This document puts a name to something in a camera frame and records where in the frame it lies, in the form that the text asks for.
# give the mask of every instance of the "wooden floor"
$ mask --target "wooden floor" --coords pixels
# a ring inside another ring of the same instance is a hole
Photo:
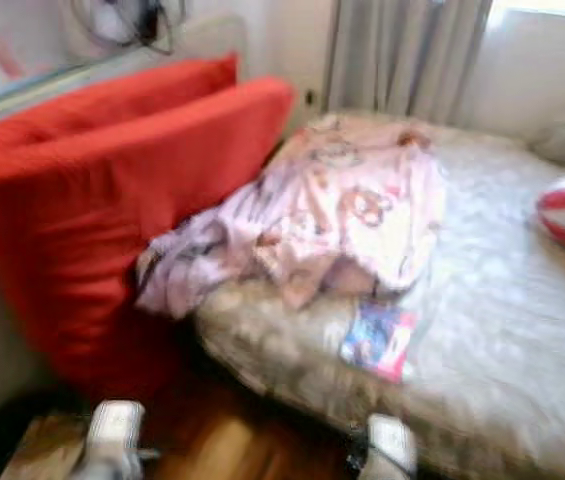
[[[163,457],[147,480],[351,478],[341,434],[250,392],[199,347],[185,356],[186,373],[148,409],[144,443]]]

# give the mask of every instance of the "bed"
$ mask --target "bed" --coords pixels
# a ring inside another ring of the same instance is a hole
[[[431,132],[448,213],[401,301],[418,316],[401,385],[338,358],[353,298],[293,311],[264,281],[229,282],[197,311],[201,342],[254,391],[337,428],[402,418],[422,461],[453,478],[565,479],[565,249],[533,221],[565,168],[515,140]]]

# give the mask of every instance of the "magazine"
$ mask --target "magazine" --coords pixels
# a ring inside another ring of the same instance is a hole
[[[360,300],[340,356],[391,382],[402,380],[415,316],[398,307]]]

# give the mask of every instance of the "mattress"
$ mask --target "mattress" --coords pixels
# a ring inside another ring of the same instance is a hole
[[[448,213],[401,301],[418,317],[401,385],[338,358],[354,298],[293,311],[266,282],[227,283],[197,312],[201,342],[256,392],[338,428],[372,412],[402,418],[422,461],[454,478],[565,479],[565,249],[533,220],[565,168],[514,140],[431,135]]]

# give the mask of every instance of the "pink blanket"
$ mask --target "pink blanket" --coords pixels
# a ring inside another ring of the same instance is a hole
[[[154,239],[138,260],[137,304],[181,318],[221,282],[254,275],[297,308],[320,289],[403,290],[431,253],[444,203],[421,130],[330,115],[257,180]]]

